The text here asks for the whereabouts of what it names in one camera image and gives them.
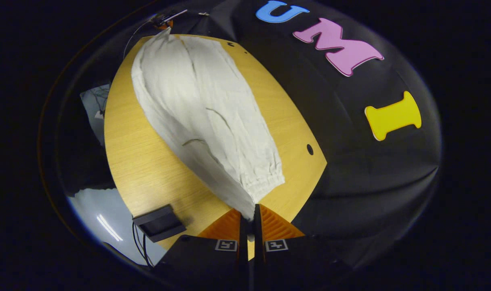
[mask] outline wooden table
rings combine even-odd
[[[221,42],[253,91],[277,145],[286,180],[260,203],[292,221],[308,200],[326,166],[321,148],[290,97],[249,52],[234,42],[203,38]],[[131,67],[134,57],[148,39],[150,37],[140,39],[132,48],[110,88],[104,125],[109,167],[133,217],[171,204],[186,226],[182,234],[196,236],[230,207],[211,193],[177,158],[151,127],[137,101]],[[312,146],[313,155],[308,153],[307,144]],[[168,250],[180,235],[158,244]],[[249,243],[249,258],[253,258],[253,249],[253,243]]]

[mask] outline blue letter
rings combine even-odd
[[[265,22],[270,22],[270,23],[281,23],[281,22],[286,22],[290,20],[292,17],[298,15],[299,13],[308,13],[310,11],[306,10],[303,7],[299,6],[290,6],[290,10],[283,13],[280,16],[272,16],[271,12],[278,8],[279,6],[285,6],[285,2],[281,1],[269,1],[267,4],[265,4],[263,7],[261,7],[258,11],[256,11],[256,17],[260,18],[260,20],[263,20]]]

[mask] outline white fabric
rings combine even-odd
[[[284,183],[276,144],[247,81],[218,41],[147,41],[132,66],[145,116],[172,151],[229,206],[254,205]]]

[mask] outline pink letter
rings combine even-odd
[[[360,40],[342,39],[342,27],[328,19],[319,18],[320,22],[302,32],[293,35],[308,44],[314,42],[314,36],[321,34],[315,48],[328,50],[342,48],[342,50],[326,53],[326,59],[344,76],[353,75],[353,69],[370,59],[384,59],[370,44]]]

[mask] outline foam letter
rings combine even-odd
[[[386,139],[389,131],[395,131],[407,125],[421,127],[421,114],[416,101],[408,91],[404,91],[404,99],[379,109],[368,106],[364,110],[367,121],[376,140]]]
[[[285,6],[285,2],[281,1],[269,1],[267,4],[265,4],[263,7],[261,7],[258,11],[256,11],[256,17],[260,18],[260,20],[263,20],[265,22],[270,22],[270,23],[281,23],[281,22],[286,22],[293,18],[294,16],[298,15],[299,13],[308,13],[310,11],[306,10],[303,7],[299,6],[290,6],[290,10],[283,13],[280,16],[272,16],[271,12],[278,8],[279,6]]]
[[[314,36],[321,34],[315,48],[328,50],[342,48],[342,50],[326,53],[326,59],[344,76],[353,75],[353,69],[370,59],[384,59],[370,44],[360,40],[342,39],[342,27],[328,19],[319,18],[320,22],[302,32],[293,35],[308,44],[314,42]]]

